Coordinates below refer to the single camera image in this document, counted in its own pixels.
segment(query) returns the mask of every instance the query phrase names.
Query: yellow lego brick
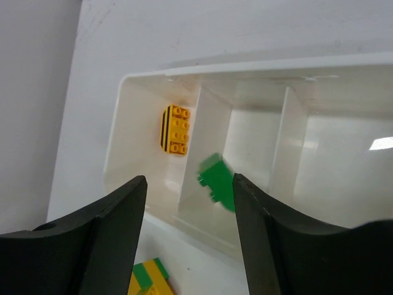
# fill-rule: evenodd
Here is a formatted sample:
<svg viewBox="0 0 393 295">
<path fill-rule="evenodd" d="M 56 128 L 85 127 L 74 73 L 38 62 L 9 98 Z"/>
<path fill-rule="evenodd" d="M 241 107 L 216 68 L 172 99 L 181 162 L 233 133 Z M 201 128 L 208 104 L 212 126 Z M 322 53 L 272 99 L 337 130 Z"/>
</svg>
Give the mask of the yellow lego brick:
<svg viewBox="0 0 393 295">
<path fill-rule="evenodd" d="M 162 115 L 160 146 L 169 154 L 186 155 L 190 110 L 171 104 Z"/>
<path fill-rule="evenodd" d="M 127 295 L 138 295 L 138 292 L 140 292 L 140 290 L 141 290 L 141 286 L 139 285 L 138 281 L 136 280 L 134 273 L 132 273 L 130 286 L 128 287 Z"/>
<path fill-rule="evenodd" d="M 153 281 L 153 287 L 155 288 L 156 294 L 174 295 L 154 260 L 143 262 L 143 266 Z"/>
</svg>

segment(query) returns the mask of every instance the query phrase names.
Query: lego stud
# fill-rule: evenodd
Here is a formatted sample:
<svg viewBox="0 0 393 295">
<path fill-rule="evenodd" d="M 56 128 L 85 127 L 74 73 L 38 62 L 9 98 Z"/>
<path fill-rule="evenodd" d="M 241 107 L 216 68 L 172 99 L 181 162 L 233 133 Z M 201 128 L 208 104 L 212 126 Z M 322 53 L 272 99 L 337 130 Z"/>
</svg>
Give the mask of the lego stud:
<svg viewBox="0 0 393 295">
<path fill-rule="evenodd" d="M 219 200 L 213 192 L 210 192 L 210 198 L 214 203 L 217 203 Z"/>
<path fill-rule="evenodd" d="M 198 175 L 198 181 L 201 186 L 207 186 L 208 184 L 203 180 L 201 175 Z"/>
<path fill-rule="evenodd" d="M 173 114 L 180 115 L 182 110 L 180 108 L 173 108 Z"/>
<path fill-rule="evenodd" d="M 178 152 L 179 146 L 177 144 L 171 144 L 170 150 L 171 152 Z"/>
<path fill-rule="evenodd" d="M 154 287 L 151 287 L 151 289 L 149 290 L 149 295 L 158 295 Z"/>
<path fill-rule="evenodd" d="M 190 117 L 190 112 L 189 112 L 188 110 L 185 109 L 185 110 L 182 112 L 182 116 L 185 117 L 185 118 L 188 118 L 188 117 Z"/>
</svg>

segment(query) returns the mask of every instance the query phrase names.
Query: white wall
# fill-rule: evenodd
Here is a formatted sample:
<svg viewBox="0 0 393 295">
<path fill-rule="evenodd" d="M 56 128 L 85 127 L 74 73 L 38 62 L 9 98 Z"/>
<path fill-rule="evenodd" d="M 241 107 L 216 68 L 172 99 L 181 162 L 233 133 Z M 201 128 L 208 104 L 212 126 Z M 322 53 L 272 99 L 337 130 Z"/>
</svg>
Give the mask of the white wall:
<svg viewBox="0 0 393 295">
<path fill-rule="evenodd" d="M 81 2 L 0 2 L 0 233 L 46 220 Z"/>
</svg>

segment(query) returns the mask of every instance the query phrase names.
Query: plastic toy brick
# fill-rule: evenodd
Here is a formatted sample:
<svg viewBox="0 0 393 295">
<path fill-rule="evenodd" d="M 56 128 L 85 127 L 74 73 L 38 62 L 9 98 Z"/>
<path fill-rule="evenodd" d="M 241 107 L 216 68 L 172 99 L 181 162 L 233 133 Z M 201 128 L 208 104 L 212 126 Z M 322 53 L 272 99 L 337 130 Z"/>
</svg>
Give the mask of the plastic toy brick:
<svg viewBox="0 0 393 295">
<path fill-rule="evenodd" d="M 220 202 L 226 209 L 235 212 L 233 201 L 233 173 L 224 163 L 222 156 L 215 153 L 200 164 L 198 181 L 208 186 L 213 202 Z"/>
<path fill-rule="evenodd" d="M 176 155 L 186 155 L 189 140 L 190 110 L 171 104 L 162 114 L 161 148 Z"/>
<path fill-rule="evenodd" d="M 169 275 L 159 258 L 135 264 L 128 295 L 174 295 Z"/>
</svg>

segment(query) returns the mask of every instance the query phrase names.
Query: bin compartment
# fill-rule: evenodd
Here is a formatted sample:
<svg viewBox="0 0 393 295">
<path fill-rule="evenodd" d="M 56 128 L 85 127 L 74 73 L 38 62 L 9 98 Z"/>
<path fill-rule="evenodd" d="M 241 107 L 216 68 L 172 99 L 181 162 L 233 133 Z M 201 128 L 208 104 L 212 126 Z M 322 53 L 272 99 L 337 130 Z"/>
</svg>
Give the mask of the bin compartment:
<svg viewBox="0 0 393 295">
<path fill-rule="evenodd" d="M 197 180 L 199 164 L 215 152 L 314 218 L 345 227 L 390 218 L 392 78 L 388 65 L 127 77 L 105 188 L 146 175 L 148 213 L 237 258 L 235 215 Z M 172 103 L 191 109 L 184 157 L 159 145 L 162 112 Z"/>
</svg>

